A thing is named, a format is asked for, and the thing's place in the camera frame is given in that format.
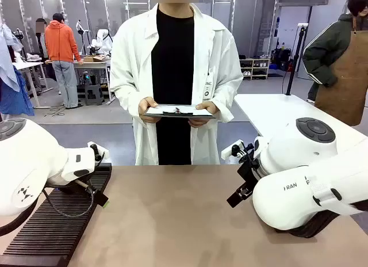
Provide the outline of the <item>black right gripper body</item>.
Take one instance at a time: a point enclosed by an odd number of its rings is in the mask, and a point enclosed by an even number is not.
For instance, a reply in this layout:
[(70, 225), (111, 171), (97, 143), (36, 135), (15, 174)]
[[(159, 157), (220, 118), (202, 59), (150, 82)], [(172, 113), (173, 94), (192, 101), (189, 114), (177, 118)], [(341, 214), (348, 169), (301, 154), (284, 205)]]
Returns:
[(260, 179), (256, 172), (260, 167), (258, 160), (252, 158), (251, 156), (243, 156), (240, 158), (239, 163), (241, 163), (241, 166), (239, 167), (237, 173), (244, 180), (244, 183), (241, 185), (240, 189), (253, 190)]

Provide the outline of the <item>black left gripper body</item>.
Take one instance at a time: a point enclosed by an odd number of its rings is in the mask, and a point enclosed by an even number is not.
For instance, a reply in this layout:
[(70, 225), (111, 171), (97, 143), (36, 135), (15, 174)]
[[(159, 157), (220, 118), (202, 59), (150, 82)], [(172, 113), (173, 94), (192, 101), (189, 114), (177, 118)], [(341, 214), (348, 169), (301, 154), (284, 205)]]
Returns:
[[(78, 178), (78, 180), (81, 181), (82, 183), (88, 185), (92, 189), (95, 189), (90, 179), (91, 176), (83, 176)], [(61, 178), (54, 179), (53, 186), (55, 186), (56, 189), (60, 190), (65, 194), (84, 193), (87, 190), (86, 187), (77, 184), (75, 181), (67, 182)]]

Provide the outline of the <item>person's left hand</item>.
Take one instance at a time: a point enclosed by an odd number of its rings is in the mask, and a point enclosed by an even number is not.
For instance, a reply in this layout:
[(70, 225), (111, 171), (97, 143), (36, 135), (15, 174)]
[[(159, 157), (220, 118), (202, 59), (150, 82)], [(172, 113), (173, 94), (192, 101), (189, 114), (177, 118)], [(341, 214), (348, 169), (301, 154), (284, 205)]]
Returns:
[[(198, 110), (206, 109), (212, 115), (215, 115), (219, 111), (218, 107), (215, 106), (215, 104), (211, 101), (205, 101), (201, 104), (198, 104), (196, 106), (196, 109), (198, 109)], [(205, 118), (194, 118), (194, 119), (189, 119), (188, 123), (192, 128), (199, 128), (199, 127), (207, 124), (209, 122), (209, 120), (210, 119), (205, 119)]]

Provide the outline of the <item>person's right hand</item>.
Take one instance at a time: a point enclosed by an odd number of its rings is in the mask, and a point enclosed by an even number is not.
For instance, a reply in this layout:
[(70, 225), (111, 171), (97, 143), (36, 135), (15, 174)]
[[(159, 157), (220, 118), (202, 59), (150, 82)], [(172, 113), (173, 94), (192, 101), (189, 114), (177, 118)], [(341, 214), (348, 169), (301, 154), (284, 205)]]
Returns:
[(139, 102), (139, 116), (145, 123), (155, 124), (160, 120), (160, 117), (150, 117), (146, 116), (145, 113), (148, 108), (156, 108), (158, 104), (155, 102), (155, 100), (152, 97), (146, 97), (143, 98)]

